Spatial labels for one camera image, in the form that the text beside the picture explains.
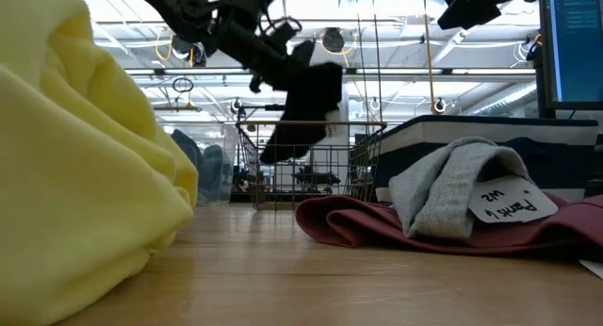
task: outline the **wire basket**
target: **wire basket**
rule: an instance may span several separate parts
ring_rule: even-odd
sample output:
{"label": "wire basket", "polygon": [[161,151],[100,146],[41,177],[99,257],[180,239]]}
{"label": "wire basket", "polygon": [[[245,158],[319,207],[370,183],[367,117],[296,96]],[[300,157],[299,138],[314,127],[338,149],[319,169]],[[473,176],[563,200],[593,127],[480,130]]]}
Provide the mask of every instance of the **wire basket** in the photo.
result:
{"label": "wire basket", "polygon": [[[346,195],[363,202],[373,196],[373,174],[386,125],[382,122],[329,122],[333,135],[314,146],[274,146],[309,148],[306,156],[274,165],[262,165],[260,155],[276,124],[321,125],[325,122],[238,122],[240,134],[237,150],[239,167],[245,172],[246,191],[253,208],[295,209],[296,204],[311,198]],[[351,139],[350,133],[358,139]]]}

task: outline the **black sock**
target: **black sock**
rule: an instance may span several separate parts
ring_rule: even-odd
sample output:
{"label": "black sock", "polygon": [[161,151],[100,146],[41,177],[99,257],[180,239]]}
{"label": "black sock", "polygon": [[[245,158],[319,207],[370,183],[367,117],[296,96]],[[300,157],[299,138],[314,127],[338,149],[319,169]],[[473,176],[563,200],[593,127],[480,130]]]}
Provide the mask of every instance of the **black sock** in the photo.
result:
{"label": "black sock", "polygon": [[[286,95],[281,122],[325,122],[325,114],[338,110],[342,88],[341,66],[327,62],[300,72]],[[277,124],[260,155],[264,164],[304,156],[326,137],[326,124]]]}

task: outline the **gray sock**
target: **gray sock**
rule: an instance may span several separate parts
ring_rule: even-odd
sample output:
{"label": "gray sock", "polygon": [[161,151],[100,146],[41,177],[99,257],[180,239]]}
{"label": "gray sock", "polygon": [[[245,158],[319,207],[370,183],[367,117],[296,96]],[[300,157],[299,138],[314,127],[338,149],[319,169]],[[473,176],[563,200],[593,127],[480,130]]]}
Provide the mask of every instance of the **gray sock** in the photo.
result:
{"label": "gray sock", "polygon": [[466,239],[473,215],[467,214],[473,186],[493,158],[507,173],[529,179],[516,151],[482,138],[463,138],[423,157],[389,181],[394,206],[407,237]]}

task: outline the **white paper card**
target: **white paper card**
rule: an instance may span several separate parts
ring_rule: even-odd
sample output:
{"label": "white paper card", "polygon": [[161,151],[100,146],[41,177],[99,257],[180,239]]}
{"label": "white paper card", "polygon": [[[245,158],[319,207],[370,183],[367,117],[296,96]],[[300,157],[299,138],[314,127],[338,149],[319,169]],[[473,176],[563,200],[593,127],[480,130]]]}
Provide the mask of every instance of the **white paper card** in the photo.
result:
{"label": "white paper card", "polygon": [[599,278],[603,279],[603,264],[586,260],[580,260],[580,263],[592,273],[596,274]]}
{"label": "white paper card", "polygon": [[488,223],[528,222],[557,212],[558,207],[537,186],[518,176],[476,183],[469,209]]}

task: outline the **fluorescent light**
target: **fluorescent light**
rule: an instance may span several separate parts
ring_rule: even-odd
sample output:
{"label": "fluorescent light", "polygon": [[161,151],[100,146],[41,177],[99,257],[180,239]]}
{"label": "fluorescent light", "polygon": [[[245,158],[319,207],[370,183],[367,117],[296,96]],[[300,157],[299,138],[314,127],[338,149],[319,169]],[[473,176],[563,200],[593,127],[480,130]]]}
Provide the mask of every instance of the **fluorescent light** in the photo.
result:
{"label": "fluorescent light", "polygon": [[[369,68],[369,69],[359,69],[358,73],[367,73],[367,74],[376,74],[376,73],[385,73],[385,74],[406,74],[406,75],[414,75],[414,74],[428,74],[430,72],[429,69],[421,69],[421,68],[381,68],[378,70],[377,68]],[[441,69],[432,69],[432,73],[440,74],[442,73]]]}
{"label": "fluorescent light", "polygon": [[197,75],[197,74],[225,74],[225,73],[238,73],[238,74],[249,74],[247,71],[243,71],[239,68],[183,68],[183,69],[166,69],[163,71],[165,74],[178,74],[178,75]]}
{"label": "fluorescent light", "polygon": [[155,75],[154,70],[125,70],[130,75]]}
{"label": "fluorescent light", "polygon": [[508,75],[530,75],[535,74],[536,71],[533,69],[511,69],[511,68],[497,68],[497,69],[486,69],[486,68],[476,68],[476,69],[460,69],[455,68],[452,70],[453,74],[508,74]]}

